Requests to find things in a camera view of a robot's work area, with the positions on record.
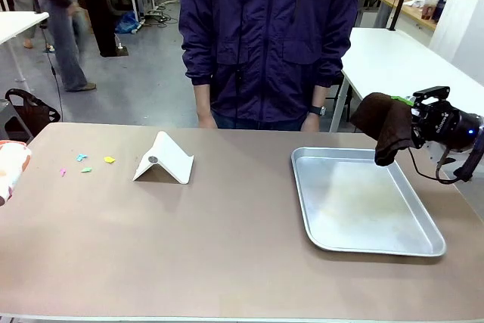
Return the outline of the person's left hand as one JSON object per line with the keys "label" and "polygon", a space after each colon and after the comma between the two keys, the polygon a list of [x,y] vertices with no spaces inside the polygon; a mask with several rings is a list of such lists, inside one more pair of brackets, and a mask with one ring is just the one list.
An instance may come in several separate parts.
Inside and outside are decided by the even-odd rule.
{"label": "person's left hand", "polygon": [[305,118],[300,131],[301,132],[319,132],[320,130],[320,116],[308,113]]}

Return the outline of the person's right hand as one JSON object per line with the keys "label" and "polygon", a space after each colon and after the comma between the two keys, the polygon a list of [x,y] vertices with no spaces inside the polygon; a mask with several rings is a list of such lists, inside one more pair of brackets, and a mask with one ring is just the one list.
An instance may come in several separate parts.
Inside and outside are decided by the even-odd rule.
{"label": "person's right hand", "polygon": [[218,126],[210,109],[198,109],[198,126],[203,129],[217,129]]}

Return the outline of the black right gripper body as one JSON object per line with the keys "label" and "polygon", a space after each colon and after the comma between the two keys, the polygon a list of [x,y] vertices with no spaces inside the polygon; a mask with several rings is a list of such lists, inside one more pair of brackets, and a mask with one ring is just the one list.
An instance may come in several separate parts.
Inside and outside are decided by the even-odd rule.
{"label": "black right gripper body", "polygon": [[419,127],[426,141],[449,149],[469,149],[473,145],[473,115],[453,107],[448,101],[420,106]]}

